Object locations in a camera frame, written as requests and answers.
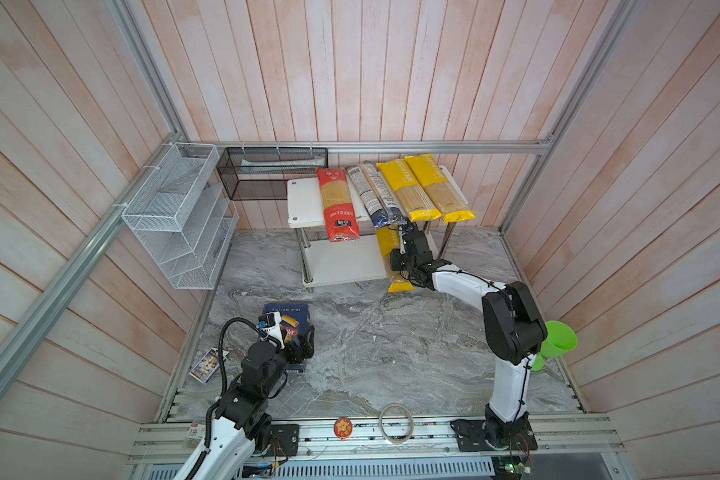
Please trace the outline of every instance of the gray marble surface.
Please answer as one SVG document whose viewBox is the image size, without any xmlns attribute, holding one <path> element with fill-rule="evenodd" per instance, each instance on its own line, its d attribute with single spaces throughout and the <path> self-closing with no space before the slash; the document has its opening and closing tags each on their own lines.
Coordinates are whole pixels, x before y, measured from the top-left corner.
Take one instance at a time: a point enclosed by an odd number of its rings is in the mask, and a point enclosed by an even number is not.
<svg viewBox="0 0 720 480">
<path fill-rule="evenodd" d="M 439 244 L 442 232 L 433 236 Z M 488 229 L 457 230 L 446 258 L 491 280 L 516 280 L 498 236 Z M 387 293 L 387 287 L 386 280 L 376 280 L 307 293 L 293 232 L 235 233 L 192 364 L 218 343 L 229 318 L 255 320 L 268 302 L 305 302 L 316 327 L 316 353 L 305 362 L 306 372 L 291 373 L 288 386 L 270 401 L 273 417 L 376 416 L 393 402 L 420 416 L 483 415 L 495 357 L 481 315 L 442 293 Z M 242 325 L 227 333 L 230 379 L 255 339 Z M 218 372 L 206 385 L 187 377 L 174 418 L 202 418 L 220 388 Z M 532 374 L 529 389 L 531 412 L 578 407 L 555 362 Z"/>
</svg>

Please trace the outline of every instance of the small white table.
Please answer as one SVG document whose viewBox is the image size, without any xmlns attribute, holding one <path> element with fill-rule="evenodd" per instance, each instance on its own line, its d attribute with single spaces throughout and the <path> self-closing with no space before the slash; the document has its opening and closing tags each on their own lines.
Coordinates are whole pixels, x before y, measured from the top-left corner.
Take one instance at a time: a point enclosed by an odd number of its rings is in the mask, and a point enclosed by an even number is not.
<svg viewBox="0 0 720 480">
<path fill-rule="evenodd" d="M 441 168 L 448 180 L 455 185 L 448 170 Z M 371 217 L 362 204 L 355 186 L 351 181 L 348 185 L 358 222 L 370 221 Z M 312 292 L 316 286 L 386 279 L 387 271 L 375 235 L 361 236 L 359 240 L 348 242 L 310 241 L 307 238 L 305 228 L 326 225 L 322 211 L 320 184 L 317 178 L 288 180 L 288 227 L 296 231 L 298 249 L 302 255 L 302 282 L 307 290 Z M 428 224 L 429 222 L 424 226 L 424 231 L 427 232 L 427 240 L 433 255 L 439 258 L 438 248 L 429 233 Z M 440 251 L 444 252 L 454 226 L 455 224 L 448 224 Z"/>
</svg>

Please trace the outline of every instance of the wire mesh rack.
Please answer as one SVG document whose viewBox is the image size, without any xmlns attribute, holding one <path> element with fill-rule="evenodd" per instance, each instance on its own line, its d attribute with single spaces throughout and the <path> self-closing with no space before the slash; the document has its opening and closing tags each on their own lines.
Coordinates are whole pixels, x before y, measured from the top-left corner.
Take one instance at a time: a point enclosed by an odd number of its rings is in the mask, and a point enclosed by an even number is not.
<svg viewBox="0 0 720 480">
<path fill-rule="evenodd" d="M 232 200 L 285 200 L 286 182 L 328 167 L 325 148 L 228 147 L 217 170 Z"/>
<path fill-rule="evenodd" d="M 123 218 L 174 288 L 209 290 L 240 218 L 224 185 L 203 189 L 216 146 L 174 144 L 126 206 Z"/>
<path fill-rule="evenodd" d="M 174 144 L 123 212 L 132 230 L 179 232 L 219 163 L 211 144 Z"/>
</svg>

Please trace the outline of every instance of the pasta package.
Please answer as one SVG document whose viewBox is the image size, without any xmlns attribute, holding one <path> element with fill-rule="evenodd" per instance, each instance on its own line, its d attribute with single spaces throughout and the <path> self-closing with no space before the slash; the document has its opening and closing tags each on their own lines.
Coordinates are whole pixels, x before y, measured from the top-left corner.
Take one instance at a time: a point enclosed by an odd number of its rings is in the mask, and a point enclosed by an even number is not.
<svg viewBox="0 0 720 480">
<path fill-rule="evenodd" d="M 387 212 L 382 206 L 382 202 L 378 200 L 376 194 L 373 193 L 371 185 L 368 180 L 365 179 L 360 167 L 348 167 L 347 176 L 350 181 L 355 185 L 358 193 L 360 194 L 360 200 L 362 200 L 365 209 L 368 211 L 368 215 L 371 216 L 371 222 L 374 228 L 381 228 L 389 224 L 389 218 Z"/>
<path fill-rule="evenodd" d="M 430 154 L 408 156 L 405 158 L 405 163 L 411 168 L 416 180 L 427 192 L 434 206 L 442 213 L 443 222 L 450 224 L 474 220 L 474 213 L 461 199 Z"/>
<path fill-rule="evenodd" d="M 376 170 L 376 166 L 371 162 L 365 162 L 360 165 L 362 172 L 365 174 L 368 184 L 371 185 L 373 193 L 382 202 L 384 211 L 387 213 L 387 222 L 389 225 L 404 225 L 406 222 L 403 212 L 398 206 L 398 202 L 392 196 L 387 185 L 384 183 L 382 175 Z"/>
<path fill-rule="evenodd" d="M 317 168 L 320 183 L 323 216 L 326 218 L 328 240 L 343 242 L 360 238 L 352 196 L 349 194 L 347 175 L 344 170 Z"/>
<path fill-rule="evenodd" d="M 378 240 L 378 248 L 382 251 L 382 261 L 384 269 L 387 271 L 389 278 L 389 293 L 403 292 L 405 290 L 416 290 L 411 282 L 403 278 L 400 272 L 392 270 L 389 263 L 389 256 L 396 248 L 400 248 L 400 237 L 397 230 L 390 230 L 388 226 L 384 226 L 376 230 L 376 240 Z"/>
<path fill-rule="evenodd" d="M 416 181 L 405 160 L 399 158 L 379 164 L 378 167 L 412 222 L 436 220 L 442 216 L 440 210 L 434 206 L 422 186 Z"/>
</svg>

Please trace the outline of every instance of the orange sticker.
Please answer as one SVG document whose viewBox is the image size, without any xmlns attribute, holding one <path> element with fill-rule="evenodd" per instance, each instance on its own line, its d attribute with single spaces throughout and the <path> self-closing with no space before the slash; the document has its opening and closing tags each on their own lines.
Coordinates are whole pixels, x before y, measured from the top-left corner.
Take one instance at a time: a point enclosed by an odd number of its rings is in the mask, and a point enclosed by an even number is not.
<svg viewBox="0 0 720 480">
<path fill-rule="evenodd" d="M 352 421 L 347 417 L 341 417 L 333 424 L 333 432 L 337 437 L 344 439 L 352 434 Z"/>
</svg>

